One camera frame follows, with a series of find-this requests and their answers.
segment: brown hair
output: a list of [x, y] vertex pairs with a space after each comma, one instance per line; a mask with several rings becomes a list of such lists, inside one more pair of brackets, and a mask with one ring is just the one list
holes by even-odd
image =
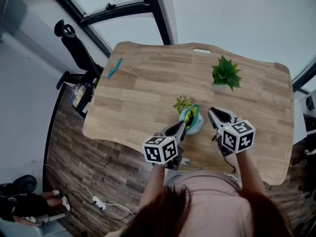
[[[251, 208], [254, 237], [291, 237], [290, 224], [266, 196], [247, 190], [238, 192]], [[191, 208], [187, 188], [165, 187], [163, 192], [138, 212], [121, 237], [178, 237]]]

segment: pink shirt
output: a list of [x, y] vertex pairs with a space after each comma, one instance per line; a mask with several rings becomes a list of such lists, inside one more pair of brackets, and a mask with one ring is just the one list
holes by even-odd
[[[192, 206], [180, 237], [238, 237], [251, 232], [248, 201], [237, 193], [237, 183], [221, 172], [207, 170], [179, 171], [181, 174], [165, 185], [187, 186]], [[118, 237], [121, 231], [106, 237]]]

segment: white cable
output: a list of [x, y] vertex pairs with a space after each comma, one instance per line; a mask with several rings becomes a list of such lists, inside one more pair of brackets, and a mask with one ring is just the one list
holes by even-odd
[[[49, 167], [55, 169], [55, 170], [58, 172], [58, 170], [57, 170], [56, 168], [54, 168], [53, 166], [51, 166], [51, 165], [49, 165], [49, 164], [43, 163], [43, 165], [49, 166]], [[91, 196], [94, 197], [94, 195], [92, 194], [92, 192], [89, 190], [89, 188], [88, 188], [86, 185], [84, 185], [84, 184], [78, 182], [76, 179], [74, 179], [74, 178], [72, 178], [72, 177], [69, 177], [69, 176], [67, 176], [67, 175], [65, 175], [65, 174], [64, 174], [64, 176], [66, 176], [66, 177], [68, 177], [68, 178], [74, 180], [74, 181], [75, 181], [76, 183], [78, 183], [79, 185], [84, 186], [84, 187], [89, 191], [89, 193], [91, 194]], [[120, 204], [110, 204], [110, 203], [104, 203], [104, 204], [106, 204], [106, 205], [115, 205], [115, 206], [122, 207], [122, 208], [126, 209], [127, 211], [129, 211], [129, 213], [134, 216], [134, 214], [133, 214], [127, 207], [125, 207], [125, 206], [123, 206], [123, 205], [120, 205]]]

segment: green plant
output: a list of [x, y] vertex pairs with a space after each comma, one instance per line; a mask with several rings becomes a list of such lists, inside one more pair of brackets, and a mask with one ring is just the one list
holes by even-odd
[[232, 90], [233, 87], [240, 88], [239, 81], [242, 79], [237, 75], [240, 69], [236, 69], [238, 64], [232, 64], [232, 60], [228, 61], [222, 55], [218, 59], [218, 66], [212, 66], [214, 85], [227, 84]]
[[188, 97], [184, 98], [183, 96], [176, 98], [177, 103], [173, 106], [178, 112], [178, 115], [182, 113], [182, 111], [193, 104], [193, 101], [190, 100]]

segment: wooden floor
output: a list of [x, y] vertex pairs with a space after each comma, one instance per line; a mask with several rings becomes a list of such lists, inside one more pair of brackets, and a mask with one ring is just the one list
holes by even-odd
[[[115, 221], [128, 215], [123, 208], [108, 206], [101, 213], [92, 204], [89, 191], [103, 202], [118, 203], [137, 212], [137, 205], [152, 169], [143, 155], [130, 148], [109, 141], [90, 140], [81, 130], [83, 118], [68, 103], [70, 87], [61, 99], [51, 134], [47, 164], [47, 185], [63, 189], [69, 196], [72, 211], [61, 224], [75, 237], [86, 231], [90, 237], [104, 236], [123, 227], [128, 219]], [[304, 150], [304, 144], [293, 147], [292, 157]], [[313, 197], [298, 191], [304, 180], [305, 161], [290, 166], [285, 182], [280, 186], [266, 186], [268, 196], [288, 215], [292, 226], [308, 223], [316, 215]]]

